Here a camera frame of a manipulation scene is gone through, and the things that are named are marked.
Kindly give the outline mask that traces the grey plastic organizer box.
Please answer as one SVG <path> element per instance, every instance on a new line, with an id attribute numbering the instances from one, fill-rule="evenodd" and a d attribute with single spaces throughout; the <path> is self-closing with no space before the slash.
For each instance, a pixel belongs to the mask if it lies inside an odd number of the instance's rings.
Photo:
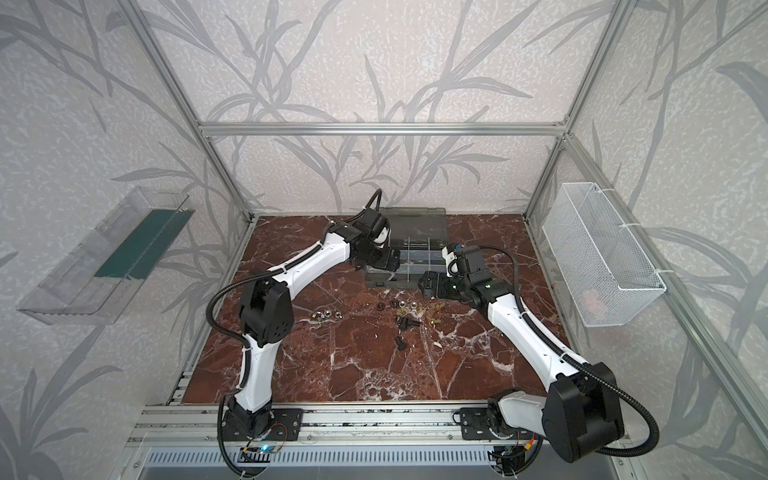
<path id="1" fill-rule="evenodd" d="M 449 243 L 447 214 L 444 208 L 382 208 L 390 222 L 387 246 L 400 251 L 400 266 L 395 272 L 365 268 L 368 288 L 411 290 L 428 271 L 445 271 L 442 249 Z"/>

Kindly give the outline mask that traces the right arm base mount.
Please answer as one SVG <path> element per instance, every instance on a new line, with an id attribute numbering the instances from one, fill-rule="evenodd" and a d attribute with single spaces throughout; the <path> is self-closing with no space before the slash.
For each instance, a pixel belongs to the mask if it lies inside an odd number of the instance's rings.
<path id="1" fill-rule="evenodd" d="M 488 407 L 464 407 L 452 414 L 453 421 L 461 430 L 463 440 L 529 441 L 534 434 L 519 427 L 509 427 L 497 421 Z"/>

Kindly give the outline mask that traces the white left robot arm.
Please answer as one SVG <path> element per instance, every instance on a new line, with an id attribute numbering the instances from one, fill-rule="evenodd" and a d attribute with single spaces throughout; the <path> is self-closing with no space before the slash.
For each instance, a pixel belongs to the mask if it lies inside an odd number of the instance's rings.
<path id="1" fill-rule="evenodd" d="M 245 344 L 238 386 L 228 401 L 233 414 L 250 422 L 267 415 L 278 348 L 295 323 L 293 300 L 305 287 L 345 262 L 395 272 L 401 264 L 401 251 L 338 224 L 305 251 L 244 283 L 240 319 Z"/>

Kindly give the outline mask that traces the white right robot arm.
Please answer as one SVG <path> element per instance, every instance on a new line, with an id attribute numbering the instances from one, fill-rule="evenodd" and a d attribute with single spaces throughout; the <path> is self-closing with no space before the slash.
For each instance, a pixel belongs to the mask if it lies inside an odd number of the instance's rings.
<path id="1" fill-rule="evenodd" d="M 572 463 L 620 439 L 623 415 L 617 393 L 601 384 L 615 376 L 603 364 L 591 377 L 566 362 L 582 358 L 532 318 L 506 280 L 468 284 L 458 276 L 428 271 L 418 281 L 423 296 L 460 301 L 500 330 L 531 365 L 545 387 L 537 396 L 503 392 L 488 400 L 487 429 L 499 439 L 525 430 L 548 440 L 561 459 Z"/>

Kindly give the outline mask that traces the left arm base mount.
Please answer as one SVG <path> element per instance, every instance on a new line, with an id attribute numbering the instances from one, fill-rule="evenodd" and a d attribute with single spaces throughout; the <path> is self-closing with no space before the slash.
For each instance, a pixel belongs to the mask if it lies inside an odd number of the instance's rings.
<path id="1" fill-rule="evenodd" d="M 295 442 L 299 438 L 304 410 L 301 408 L 277 408 L 262 415 L 254 429 L 242 425 L 228 410 L 224 410 L 222 435 L 225 442 L 276 441 Z"/>

